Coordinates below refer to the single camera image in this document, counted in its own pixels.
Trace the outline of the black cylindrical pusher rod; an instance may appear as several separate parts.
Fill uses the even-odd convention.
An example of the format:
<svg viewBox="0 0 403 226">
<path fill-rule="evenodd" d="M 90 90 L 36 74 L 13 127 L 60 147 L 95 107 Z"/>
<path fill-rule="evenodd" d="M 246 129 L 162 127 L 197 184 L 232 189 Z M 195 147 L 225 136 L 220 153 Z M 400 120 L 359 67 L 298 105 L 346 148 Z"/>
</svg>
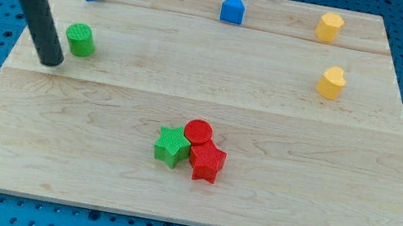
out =
<svg viewBox="0 0 403 226">
<path fill-rule="evenodd" d="M 59 66 L 64 55 L 48 0 L 19 0 L 39 62 Z"/>
</svg>

